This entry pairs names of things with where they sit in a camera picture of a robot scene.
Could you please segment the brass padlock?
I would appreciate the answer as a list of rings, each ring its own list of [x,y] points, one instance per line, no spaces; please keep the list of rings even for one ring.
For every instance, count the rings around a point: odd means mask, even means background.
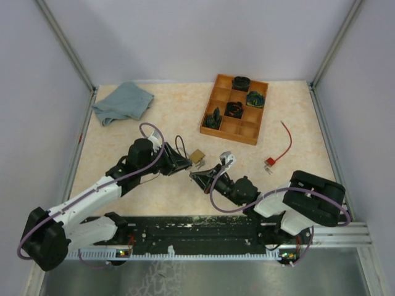
[[[198,164],[204,159],[206,155],[199,149],[196,149],[192,154],[189,155],[189,159],[194,163]]]

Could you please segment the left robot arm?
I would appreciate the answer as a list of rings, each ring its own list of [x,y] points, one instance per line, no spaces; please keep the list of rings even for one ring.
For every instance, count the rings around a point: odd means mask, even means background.
[[[98,242],[120,245],[128,238],[127,222],[114,212],[87,222],[87,217],[120,199],[150,174],[170,176],[192,166],[167,142],[162,145],[139,138],[91,187],[49,210],[38,207],[30,212],[17,247],[23,260],[33,260],[43,271],[58,267],[73,251]]]

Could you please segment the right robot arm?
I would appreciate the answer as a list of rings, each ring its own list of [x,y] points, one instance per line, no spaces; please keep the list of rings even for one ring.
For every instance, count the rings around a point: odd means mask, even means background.
[[[275,234],[283,244],[290,244],[302,230],[316,224],[336,227],[341,215],[346,217],[345,225],[351,222],[343,207],[345,187],[305,171],[294,171],[289,183],[265,194],[247,176],[233,181],[222,165],[192,172],[189,177],[209,195],[211,205],[220,213],[241,212],[250,218],[279,216]]]

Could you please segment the black cable lock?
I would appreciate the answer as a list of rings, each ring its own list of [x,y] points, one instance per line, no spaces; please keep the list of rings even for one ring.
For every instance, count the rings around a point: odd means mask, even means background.
[[[175,148],[179,155],[183,155],[184,158],[189,158],[189,154],[186,151],[185,142],[180,135],[175,136]]]

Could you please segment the red cable lock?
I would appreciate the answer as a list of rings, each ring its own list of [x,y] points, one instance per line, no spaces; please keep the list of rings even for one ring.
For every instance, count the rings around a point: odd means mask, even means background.
[[[279,148],[277,148],[277,152],[274,157],[270,156],[270,157],[266,158],[266,160],[264,162],[266,170],[269,170],[279,160],[281,160],[290,151],[290,149],[293,146],[293,135],[292,135],[290,129],[288,128],[288,126],[286,125],[286,123],[284,121],[281,121],[280,123],[285,131],[285,134],[287,135],[287,140],[282,141]]]

